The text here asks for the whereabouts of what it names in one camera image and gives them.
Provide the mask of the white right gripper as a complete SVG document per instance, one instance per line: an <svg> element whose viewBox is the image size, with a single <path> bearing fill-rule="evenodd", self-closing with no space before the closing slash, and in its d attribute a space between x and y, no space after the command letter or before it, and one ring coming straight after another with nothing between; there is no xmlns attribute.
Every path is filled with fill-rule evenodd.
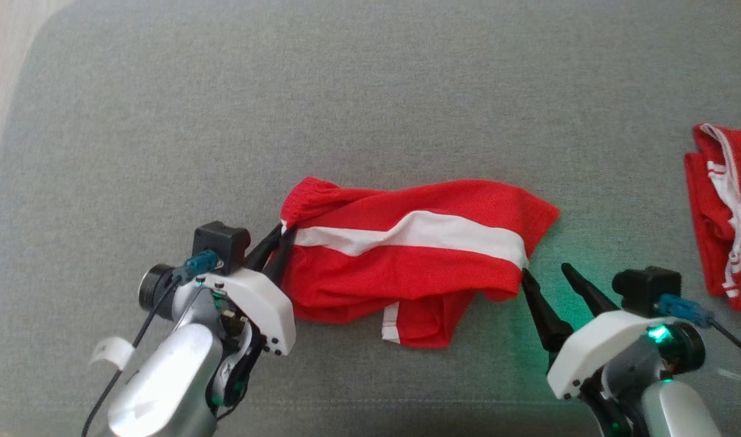
<svg viewBox="0 0 741 437"><path fill-rule="evenodd" d="M641 398L657 380L657 348L648 331L656 318L645 318L614 304L570 263L562 274L595 319L575 332L557 316L526 268L522 289L541 345L557 355L547 374L557 399L579 400L596 420L601 436L650 436Z"/></svg>

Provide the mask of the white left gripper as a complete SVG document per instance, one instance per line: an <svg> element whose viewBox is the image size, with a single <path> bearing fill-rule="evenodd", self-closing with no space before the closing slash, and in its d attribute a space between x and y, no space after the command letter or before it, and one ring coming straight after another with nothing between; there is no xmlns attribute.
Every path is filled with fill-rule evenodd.
<svg viewBox="0 0 741 437"><path fill-rule="evenodd" d="M203 407L236 407L262 352L287 355L295 344L293 305L276 284L284 279L297 229L283 228L276 224L246 255L246 268L197 276L197 401Z"/></svg>

